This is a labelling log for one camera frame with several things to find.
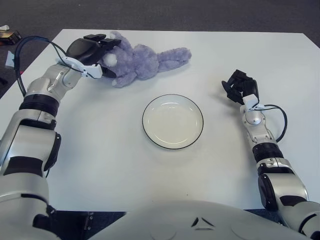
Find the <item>black wire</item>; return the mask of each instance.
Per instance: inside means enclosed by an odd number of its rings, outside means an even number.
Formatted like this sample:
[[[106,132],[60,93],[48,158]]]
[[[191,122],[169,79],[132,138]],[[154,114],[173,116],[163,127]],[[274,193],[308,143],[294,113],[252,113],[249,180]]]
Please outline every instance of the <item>black wire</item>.
[[[45,175],[45,178],[47,178],[48,177],[48,175],[49,175],[49,172],[50,172],[50,168],[46,171],[46,175]]]
[[[276,139],[276,142],[280,142],[281,139],[284,138],[285,134],[286,134],[286,131],[287,131],[287,127],[288,127],[288,117],[287,117],[287,114],[286,112],[279,106],[277,105],[273,105],[273,104],[267,104],[267,105],[264,105],[265,107],[271,107],[271,108],[267,108],[267,109],[256,109],[256,111],[265,111],[265,110],[271,110],[271,109],[279,109],[282,114],[283,114],[283,118],[284,118],[284,127],[283,127],[283,130],[282,130],[282,133],[281,135]]]
[[[54,50],[56,51],[57,55],[59,56],[60,58],[60,61],[63,63],[64,66],[74,70],[74,71],[77,71],[79,73],[83,73],[83,71],[80,71],[78,69],[75,69],[71,66],[69,66],[64,60],[63,58],[61,57],[58,49],[66,56],[67,53],[62,49],[62,47],[60,47],[58,44],[50,41],[48,38],[45,38],[45,37],[42,37],[42,36],[27,36],[25,37],[23,40],[20,41],[20,43],[17,45],[16,49],[15,49],[15,53],[14,53],[14,71],[15,71],[15,76],[16,76],[16,80],[17,80],[17,83],[18,83],[18,86],[20,88],[20,91],[22,93],[23,96],[26,95],[26,89],[25,89],[25,86],[22,82],[22,78],[21,78],[21,74],[20,74],[20,52],[23,48],[23,46],[29,42],[29,41],[32,41],[32,40],[39,40],[39,41],[43,41],[43,42],[47,42],[47,43],[50,43]],[[90,76],[91,78],[95,79],[95,77],[93,77],[91,74],[87,73],[88,76]]]

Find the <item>purple plush toy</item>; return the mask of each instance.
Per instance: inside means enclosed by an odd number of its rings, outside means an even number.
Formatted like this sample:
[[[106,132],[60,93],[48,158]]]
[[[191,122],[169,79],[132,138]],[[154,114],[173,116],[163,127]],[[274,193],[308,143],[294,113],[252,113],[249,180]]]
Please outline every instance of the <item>purple plush toy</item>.
[[[110,38],[121,40],[118,46],[102,57],[102,65],[117,76],[112,81],[115,88],[129,85],[136,78],[146,80],[157,73],[179,68],[187,64],[191,58],[191,52],[185,47],[157,54],[142,44],[132,48],[129,41],[117,31],[112,31]]]

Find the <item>white table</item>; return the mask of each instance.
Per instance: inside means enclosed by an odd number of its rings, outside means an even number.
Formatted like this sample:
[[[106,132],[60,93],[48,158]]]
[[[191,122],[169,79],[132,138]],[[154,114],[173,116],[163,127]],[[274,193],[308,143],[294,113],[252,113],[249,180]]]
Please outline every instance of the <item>white table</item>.
[[[286,111],[288,129],[279,147],[310,200],[320,202],[320,49],[305,35],[120,32],[133,46],[145,44],[156,52],[187,47],[192,59],[180,69],[122,89],[112,88],[106,79],[81,79],[65,95],[56,117],[62,145],[48,177],[51,205],[70,211],[130,211],[152,202],[204,200],[262,208],[240,105],[228,100],[221,86],[236,69],[257,80],[262,104]],[[67,49],[75,39],[99,33],[109,31],[63,29],[54,42]],[[24,84],[40,77],[55,58],[48,46],[24,72]],[[169,93],[192,99],[204,118],[200,138],[181,150],[156,146],[142,128],[146,105]],[[22,100],[17,83],[0,100],[0,136]],[[284,124],[281,113],[266,115],[278,136]]]

